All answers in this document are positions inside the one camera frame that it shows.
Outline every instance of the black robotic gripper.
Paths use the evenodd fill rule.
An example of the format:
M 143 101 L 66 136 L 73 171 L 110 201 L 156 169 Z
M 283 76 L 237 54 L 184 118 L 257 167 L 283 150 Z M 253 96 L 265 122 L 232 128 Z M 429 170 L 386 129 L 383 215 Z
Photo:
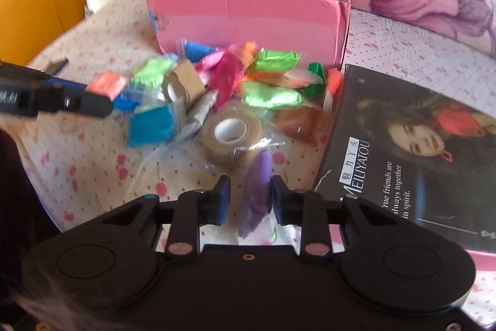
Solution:
M 28 291 L 56 285 L 100 317 L 143 331 L 472 331 L 460 307 L 475 279 L 457 244 L 365 199 L 328 201 L 272 178 L 280 225 L 301 248 L 199 248 L 199 226 L 224 222 L 230 179 L 177 201 L 144 195 L 31 251 Z M 171 223 L 164 253 L 155 252 Z M 345 251 L 333 253 L 328 225 Z

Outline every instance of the white line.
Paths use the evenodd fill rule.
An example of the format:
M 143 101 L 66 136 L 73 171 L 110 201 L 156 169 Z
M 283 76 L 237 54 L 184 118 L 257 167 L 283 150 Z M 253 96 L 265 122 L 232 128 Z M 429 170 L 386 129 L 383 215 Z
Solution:
M 417 218 L 417 220 L 420 220 L 421 222 L 427 222 L 427 223 L 430 223 L 430 224 L 432 224 L 432 225 L 437 225 L 437 226 L 447 227 L 448 229 L 459 230 L 460 232 L 465 232 L 465 233 L 470 233 L 470 234 L 478 234 L 477 232 L 472 232 L 472 231 L 470 231 L 470 230 L 458 229 L 457 227 L 448 226 L 448 225 L 443 225 L 443 224 L 436 223 L 436 222 L 431 222 L 431 221 L 428 221 L 428 220 L 425 220 L 425 219 L 420 219 L 420 218 Z

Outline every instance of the brown tape roll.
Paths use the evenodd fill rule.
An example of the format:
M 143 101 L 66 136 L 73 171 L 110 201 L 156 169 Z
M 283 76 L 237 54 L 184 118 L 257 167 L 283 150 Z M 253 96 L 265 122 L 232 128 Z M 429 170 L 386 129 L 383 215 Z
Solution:
M 259 148 L 250 149 L 262 140 L 260 120 L 245 111 L 221 110 L 202 126 L 200 140 L 207 159 L 224 169 L 250 164 Z
M 188 111 L 205 95 L 205 86 L 194 65 L 189 60 L 183 59 L 168 74 L 166 91 L 170 101 L 183 98 L 184 107 Z

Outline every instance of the dark fabric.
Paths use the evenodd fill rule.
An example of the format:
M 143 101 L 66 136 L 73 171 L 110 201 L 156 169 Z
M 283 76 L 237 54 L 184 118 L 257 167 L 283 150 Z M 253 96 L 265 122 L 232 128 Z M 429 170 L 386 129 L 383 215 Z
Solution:
M 0 323 L 13 324 L 23 315 L 8 302 L 21 287 L 22 259 L 58 233 L 27 178 L 16 143 L 0 129 Z

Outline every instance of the pink box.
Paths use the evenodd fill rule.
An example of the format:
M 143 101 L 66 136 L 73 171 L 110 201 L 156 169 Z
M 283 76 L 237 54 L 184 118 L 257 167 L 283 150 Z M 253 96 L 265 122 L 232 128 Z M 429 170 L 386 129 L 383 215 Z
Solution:
M 340 67 L 350 0 L 147 0 L 162 52 L 180 38 L 224 47 L 255 41 L 274 51 L 305 55 L 303 65 Z

